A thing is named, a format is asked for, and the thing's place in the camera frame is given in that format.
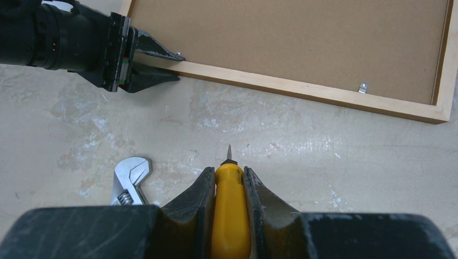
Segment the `yellow handled screwdriver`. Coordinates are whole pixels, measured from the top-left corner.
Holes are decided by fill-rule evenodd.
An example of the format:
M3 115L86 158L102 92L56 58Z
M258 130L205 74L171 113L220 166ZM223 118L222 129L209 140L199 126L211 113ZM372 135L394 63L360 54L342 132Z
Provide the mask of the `yellow handled screwdriver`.
M210 258L249 258L251 233L244 171L232 158L228 146L226 160L215 172L215 207L211 234Z

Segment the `wooden picture frame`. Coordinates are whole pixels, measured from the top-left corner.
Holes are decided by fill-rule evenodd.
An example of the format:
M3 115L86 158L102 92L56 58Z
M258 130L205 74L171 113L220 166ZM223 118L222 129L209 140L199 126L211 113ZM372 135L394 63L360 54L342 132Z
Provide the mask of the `wooden picture frame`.
M440 124L457 75L457 1L123 1L181 76ZM367 93L360 84L369 83Z

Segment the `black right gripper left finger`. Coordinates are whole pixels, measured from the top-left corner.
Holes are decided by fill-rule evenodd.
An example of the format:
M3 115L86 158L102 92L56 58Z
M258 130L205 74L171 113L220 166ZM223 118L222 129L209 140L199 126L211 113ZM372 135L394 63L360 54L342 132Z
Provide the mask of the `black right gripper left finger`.
M23 214L1 242L1 258L206 258L215 172L162 207L38 208Z

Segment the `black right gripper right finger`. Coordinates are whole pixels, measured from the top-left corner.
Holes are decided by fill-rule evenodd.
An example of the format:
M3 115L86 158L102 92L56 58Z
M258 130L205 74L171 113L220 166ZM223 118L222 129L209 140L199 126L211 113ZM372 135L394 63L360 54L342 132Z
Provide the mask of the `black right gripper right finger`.
M253 169L244 188L254 258L454 258L427 217L400 213L300 212Z

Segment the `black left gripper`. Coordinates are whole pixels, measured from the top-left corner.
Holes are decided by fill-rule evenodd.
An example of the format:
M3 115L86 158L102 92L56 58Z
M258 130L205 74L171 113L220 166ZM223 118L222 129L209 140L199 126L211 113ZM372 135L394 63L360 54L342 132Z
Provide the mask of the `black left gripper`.
M105 15L78 1L69 11L42 1L1 1L1 63L66 70L109 92L137 93L179 81L158 67L133 63L135 30L118 13ZM185 61L143 30L135 50L156 58Z

